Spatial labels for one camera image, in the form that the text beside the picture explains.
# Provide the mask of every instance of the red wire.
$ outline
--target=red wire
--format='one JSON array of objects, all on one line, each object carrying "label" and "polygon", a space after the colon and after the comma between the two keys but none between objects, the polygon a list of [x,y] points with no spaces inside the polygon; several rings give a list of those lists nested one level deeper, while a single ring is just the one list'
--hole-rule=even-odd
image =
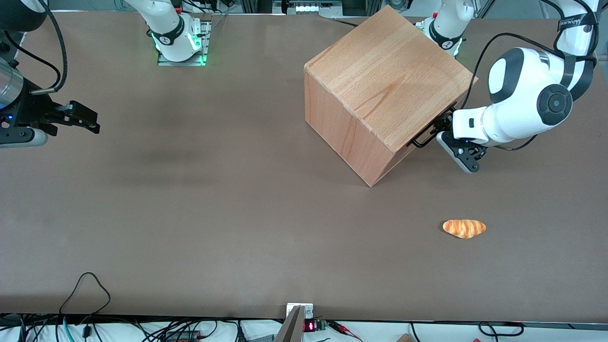
[{"label": "red wire", "polygon": [[354,334],[352,331],[348,330],[348,328],[347,328],[347,327],[345,327],[345,326],[343,326],[343,325],[340,325],[340,326],[339,326],[339,328],[340,328],[340,330],[342,330],[343,332],[345,332],[345,333],[347,334],[347,336],[354,337],[354,338],[356,338],[357,340],[359,340],[359,341],[363,342],[363,340],[361,339],[361,337],[359,337],[359,336],[355,335],[355,334]]},{"label": "red wire", "polygon": [[361,339],[361,337],[359,337],[359,336],[357,336],[357,335],[353,334],[352,332],[350,333],[350,335],[349,335],[349,336],[350,336],[350,337],[354,337],[354,338],[356,338],[357,340],[359,340],[359,341],[363,342],[363,340]]}]

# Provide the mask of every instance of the wooden box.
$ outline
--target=wooden box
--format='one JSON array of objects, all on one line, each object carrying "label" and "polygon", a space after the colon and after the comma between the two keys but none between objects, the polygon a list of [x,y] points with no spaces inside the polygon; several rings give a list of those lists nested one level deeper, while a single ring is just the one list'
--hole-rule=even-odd
[{"label": "wooden box", "polygon": [[373,186],[466,92],[471,76],[385,6],[306,63],[306,121]]}]

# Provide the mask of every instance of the bread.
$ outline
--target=bread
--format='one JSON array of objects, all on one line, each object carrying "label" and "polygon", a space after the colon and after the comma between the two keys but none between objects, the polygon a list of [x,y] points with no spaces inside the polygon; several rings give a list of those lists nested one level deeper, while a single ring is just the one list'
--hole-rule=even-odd
[{"label": "bread", "polygon": [[470,239],[486,231],[486,225],[477,220],[449,220],[443,230],[461,239]]}]

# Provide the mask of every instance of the metal mounting plate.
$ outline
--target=metal mounting plate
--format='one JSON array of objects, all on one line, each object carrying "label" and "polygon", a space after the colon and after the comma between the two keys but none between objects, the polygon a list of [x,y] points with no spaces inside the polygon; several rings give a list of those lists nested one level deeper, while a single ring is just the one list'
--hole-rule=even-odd
[{"label": "metal mounting plate", "polygon": [[170,61],[167,60],[160,52],[158,53],[158,66],[205,66],[207,64],[207,53],[209,52],[209,35],[211,33],[211,22],[201,21],[200,26],[195,26],[194,34],[202,34],[201,38],[193,37],[195,44],[202,46],[201,50],[197,51],[192,57],[185,61]]},{"label": "metal mounting plate", "polygon": [[289,316],[291,309],[293,309],[296,305],[302,305],[306,308],[306,319],[313,318],[313,305],[311,303],[287,303],[285,317]]}]

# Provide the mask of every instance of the brown tabletop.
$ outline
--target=brown tabletop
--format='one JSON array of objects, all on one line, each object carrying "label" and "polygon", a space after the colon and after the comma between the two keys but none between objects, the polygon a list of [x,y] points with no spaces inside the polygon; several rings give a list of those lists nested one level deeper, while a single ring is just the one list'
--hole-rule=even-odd
[{"label": "brown tabletop", "polygon": [[[369,188],[304,121],[303,65],[350,26],[230,16],[207,66],[169,68],[136,13],[57,19],[69,73],[53,98],[95,109],[102,129],[0,150],[0,312],[56,312],[93,271],[105,313],[278,318],[304,301],[339,319],[608,323],[599,68],[571,118],[527,148],[490,150],[467,175],[433,142]],[[472,69],[503,31],[551,44],[555,27],[474,20],[458,60]],[[489,103],[489,66],[520,44],[489,48],[469,106]],[[60,65],[49,23],[26,48]],[[458,240],[440,229],[452,218],[488,230]],[[103,301],[88,279],[67,311]]]}]

